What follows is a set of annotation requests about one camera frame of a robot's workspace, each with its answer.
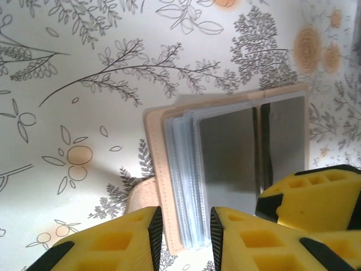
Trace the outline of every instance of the wallet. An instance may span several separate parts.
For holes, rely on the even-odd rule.
[[[210,245],[212,206],[257,196],[309,164],[307,84],[155,109],[144,117],[169,252]]]

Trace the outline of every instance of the orange circle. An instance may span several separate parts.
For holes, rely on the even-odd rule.
[[[331,26],[339,28],[341,26],[342,14],[341,10],[335,10],[331,15]]]
[[[323,52],[322,64],[328,73],[335,73],[340,66],[340,50],[336,44],[331,44]]]
[[[313,28],[301,31],[294,42],[293,52],[296,63],[302,72],[315,71],[321,54],[319,33]]]
[[[87,176],[88,172],[85,167],[80,165],[74,165],[68,169],[68,175],[70,179],[74,181],[82,181]]]
[[[236,0],[214,0],[214,3],[221,7],[231,7],[235,2]]]
[[[56,228],[56,235],[59,236],[59,237],[64,237],[64,236],[67,236],[70,232],[70,229],[68,226],[66,225],[62,225],[62,226],[59,226]]]
[[[75,146],[68,151],[67,157],[73,165],[84,165],[93,158],[93,151],[86,146]]]
[[[36,240],[39,242],[39,243],[46,243],[46,242],[49,242],[51,239],[51,236],[49,233],[41,233],[38,235],[38,237],[36,238]]]

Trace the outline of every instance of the yellow plastic part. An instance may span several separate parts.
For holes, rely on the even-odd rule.
[[[274,207],[274,222],[309,233],[347,230],[360,191],[361,175],[355,172],[326,168],[299,176],[292,174],[259,196],[256,214],[272,217],[272,210],[264,210],[277,195],[283,195],[280,206]],[[358,216],[356,220],[360,220],[361,212]]]
[[[159,268],[161,251],[161,209],[140,209],[65,237],[53,248],[69,241],[74,246],[52,271],[154,271],[153,260]]]
[[[315,236],[354,269],[361,269],[361,230],[317,233]]]
[[[227,207],[215,211],[224,227],[221,271],[326,271],[300,244],[300,238],[313,235]],[[217,235],[212,237],[216,270]]]

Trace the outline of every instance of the wallpaper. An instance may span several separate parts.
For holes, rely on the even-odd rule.
[[[310,167],[361,168],[356,0],[1,0],[0,270],[121,216],[148,108],[306,82]],[[214,270],[212,251],[161,270]]]

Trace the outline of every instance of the beige leather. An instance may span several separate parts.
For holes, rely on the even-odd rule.
[[[193,104],[170,106],[160,110],[154,110],[147,113],[144,117],[144,124],[147,132],[149,149],[153,158],[153,166],[155,170],[155,183],[159,192],[160,206],[163,211],[165,238],[168,244],[169,252],[174,255],[182,250],[184,247],[181,244],[181,237],[179,235],[179,227],[177,223],[177,215],[175,210],[174,194],[170,179],[170,170],[167,159],[167,151],[164,135],[164,121],[170,117],[181,116],[185,110],[201,107],[222,106],[226,104],[239,103],[247,100],[262,99],[273,97],[277,95],[293,93],[301,90],[307,90],[307,84],[297,84],[292,86],[285,86],[282,88],[256,91],[252,93],[239,93],[235,95],[225,96],[224,98],[207,100],[204,102],[197,102]],[[308,127],[308,107],[305,110],[305,127]],[[309,129],[307,132],[306,146],[306,162],[309,164]]]
[[[126,203],[125,214],[149,206],[159,206],[155,178],[142,181],[132,189]]]

